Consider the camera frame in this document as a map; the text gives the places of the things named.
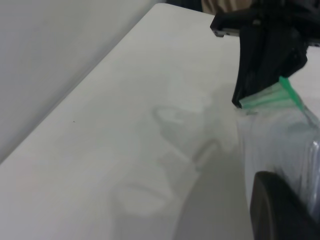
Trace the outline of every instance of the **plastic bag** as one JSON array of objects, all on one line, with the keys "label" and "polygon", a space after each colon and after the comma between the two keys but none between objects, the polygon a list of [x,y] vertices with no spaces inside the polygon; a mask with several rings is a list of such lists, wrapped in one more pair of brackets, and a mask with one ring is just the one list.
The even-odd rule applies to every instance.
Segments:
[{"label": "plastic bag", "polygon": [[277,173],[320,222],[320,122],[287,78],[240,101],[237,127],[250,205],[256,172]]}]

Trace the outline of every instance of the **white wall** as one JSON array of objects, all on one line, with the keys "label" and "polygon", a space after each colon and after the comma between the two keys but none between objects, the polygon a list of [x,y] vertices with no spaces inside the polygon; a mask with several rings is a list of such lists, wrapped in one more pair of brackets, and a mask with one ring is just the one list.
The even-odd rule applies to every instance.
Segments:
[{"label": "white wall", "polygon": [[157,2],[0,2],[0,162]]}]

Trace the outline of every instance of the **black object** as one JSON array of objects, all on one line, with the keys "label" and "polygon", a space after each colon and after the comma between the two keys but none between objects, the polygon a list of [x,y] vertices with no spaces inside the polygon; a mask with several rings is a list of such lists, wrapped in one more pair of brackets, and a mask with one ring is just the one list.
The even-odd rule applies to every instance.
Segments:
[{"label": "black object", "polygon": [[255,240],[320,240],[319,226],[275,173],[255,174],[250,215]]},{"label": "black object", "polygon": [[320,45],[320,0],[254,0],[250,8],[218,13],[217,37],[240,37],[240,64],[232,102],[289,77],[307,62],[308,46]]}]

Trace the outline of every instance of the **table surface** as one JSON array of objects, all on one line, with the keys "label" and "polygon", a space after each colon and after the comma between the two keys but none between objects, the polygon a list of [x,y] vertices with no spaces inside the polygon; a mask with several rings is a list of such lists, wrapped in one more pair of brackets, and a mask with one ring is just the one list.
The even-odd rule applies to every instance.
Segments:
[{"label": "table surface", "polygon": [[[18,146],[0,166],[3,239],[252,239],[239,39],[212,19],[157,4]],[[311,106],[318,56],[292,78]]]}]

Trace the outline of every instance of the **green zipper seal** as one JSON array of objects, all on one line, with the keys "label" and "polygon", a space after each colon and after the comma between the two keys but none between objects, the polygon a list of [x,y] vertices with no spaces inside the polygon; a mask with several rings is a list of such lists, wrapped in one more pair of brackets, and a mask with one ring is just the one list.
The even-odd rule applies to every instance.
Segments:
[{"label": "green zipper seal", "polygon": [[286,100],[287,97],[285,96],[281,96],[281,97],[276,97],[276,98],[272,98],[272,99],[268,99],[265,101],[261,101],[258,103],[246,103],[242,106],[242,109],[253,109],[255,107],[261,106],[261,105],[266,105],[266,104],[270,104],[270,103],[274,103],[274,102],[278,102],[278,101],[283,101]]},{"label": "green zipper seal", "polygon": [[293,100],[293,102],[297,105],[297,107],[303,111],[304,105],[302,101],[300,100],[300,97],[296,93],[296,91],[292,88],[289,79],[286,77],[279,77],[279,82],[282,85],[282,87],[287,91],[289,94],[290,98]]}]

